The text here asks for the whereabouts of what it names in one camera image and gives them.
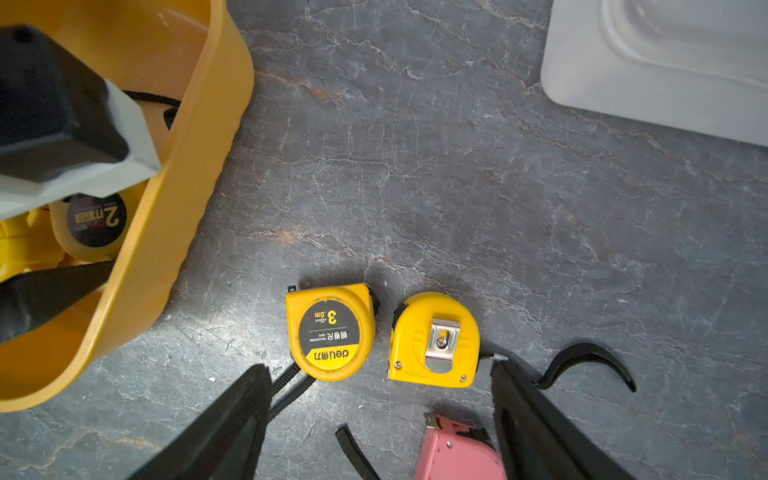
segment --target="deli logo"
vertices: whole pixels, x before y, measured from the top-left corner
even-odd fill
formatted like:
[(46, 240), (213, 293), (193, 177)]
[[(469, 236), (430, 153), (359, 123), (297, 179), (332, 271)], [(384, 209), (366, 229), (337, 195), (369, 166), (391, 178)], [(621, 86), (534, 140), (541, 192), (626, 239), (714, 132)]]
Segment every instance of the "deli logo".
[(343, 359), (349, 356), (349, 350), (337, 350), (335, 352), (317, 352), (315, 353), (315, 360), (333, 360)]

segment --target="black fabric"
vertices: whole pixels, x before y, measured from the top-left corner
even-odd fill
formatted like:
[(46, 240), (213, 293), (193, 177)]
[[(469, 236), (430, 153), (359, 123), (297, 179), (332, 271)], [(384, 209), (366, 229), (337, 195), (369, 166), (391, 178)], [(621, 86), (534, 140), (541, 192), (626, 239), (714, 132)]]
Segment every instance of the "black fabric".
[(128, 480), (253, 480), (271, 393), (267, 367), (250, 367)]
[(632, 479), (552, 405), (516, 363), (497, 362), (491, 375), (496, 434), (507, 478)]
[(349, 463), (352, 464), (352, 467), (355, 468), (362, 480), (381, 480), (366, 456), (362, 453), (362, 450), (360, 450), (360, 447), (357, 446), (357, 442), (355, 442), (355, 438), (349, 431), (349, 427), (344, 425), (336, 430), (336, 440), (339, 441), (339, 446), (344, 451), (344, 455), (346, 455), (347, 460), (349, 460)]

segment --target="black wrist strap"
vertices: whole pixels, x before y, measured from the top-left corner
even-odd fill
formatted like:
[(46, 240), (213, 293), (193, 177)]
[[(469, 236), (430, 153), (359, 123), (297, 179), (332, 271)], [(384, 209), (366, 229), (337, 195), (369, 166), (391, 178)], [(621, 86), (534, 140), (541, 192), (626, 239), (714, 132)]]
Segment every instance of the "black wrist strap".
[(277, 377), (277, 380), (275, 380), (275, 383), (273, 384), (273, 387), (272, 387), (272, 396), (277, 395), (277, 393), (280, 390), (282, 390), (283, 387), (287, 385), (288, 382), (290, 382), (293, 379), (293, 377), (295, 377), (296, 374), (300, 371), (301, 371), (301, 368), (298, 366), (298, 364), (296, 364), (296, 362), (293, 362), (293, 364), (290, 367), (288, 367), (286, 371), (283, 372), (282, 375)]
[(339, 441), (339, 446), (344, 451), (346, 459), (349, 460), (362, 480), (381, 480), (360, 447), (357, 446), (355, 438), (346, 425), (336, 430), (336, 440)]
[(272, 422), (280, 412), (282, 412), (288, 405), (298, 399), (302, 393), (304, 393), (310, 386), (312, 386), (314, 382), (315, 377), (309, 375), (305, 376), (304, 380), (293, 387), (293, 390), (288, 392), (282, 399), (279, 400), (278, 403), (276, 403), (270, 409), (270, 416), (267, 421)]

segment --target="black cord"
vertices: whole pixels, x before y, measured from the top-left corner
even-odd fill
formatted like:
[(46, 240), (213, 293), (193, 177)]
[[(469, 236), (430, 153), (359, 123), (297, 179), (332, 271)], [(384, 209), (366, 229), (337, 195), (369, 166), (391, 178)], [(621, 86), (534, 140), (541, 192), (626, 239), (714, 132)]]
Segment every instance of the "black cord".
[(307, 375), (301, 383), (291, 390), (286, 396), (284, 396), (274, 407), (270, 409), (270, 417), (267, 422), (272, 422), (274, 418), (282, 412), (288, 405), (298, 399), (302, 393), (304, 393), (315, 382), (315, 377)]
[(156, 104), (165, 104), (170, 105), (171, 107), (179, 108), (181, 106), (181, 101), (176, 100), (175, 98), (166, 97), (164, 95), (158, 95), (158, 94), (148, 94), (144, 91), (132, 91), (132, 90), (123, 90), (123, 92), (131, 97), (134, 100), (138, 101), (151, 101)]
[(293, 377), (296, 376), (298, 372), (301, 371), (301, 367), (296, 362), (293, 362), (293, 364), (286, 369), (285, 372), (283, 372), (282, 375), (277, 377), (277, 380), (275, 380), (275, 383), (272, 387), (272, 396), (277, 395), (277, 393), (283, 389), (285, 385), (288, 384), (288, 382), (291, 381)]

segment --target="white plastic tray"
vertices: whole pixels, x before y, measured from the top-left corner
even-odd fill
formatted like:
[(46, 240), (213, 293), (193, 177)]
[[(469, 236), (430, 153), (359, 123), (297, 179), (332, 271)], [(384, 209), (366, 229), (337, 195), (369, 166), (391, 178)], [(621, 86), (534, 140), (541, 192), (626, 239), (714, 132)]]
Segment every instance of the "white plastic tray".
[(768, 146), (768, 0), (554, 0), (559, 104)]

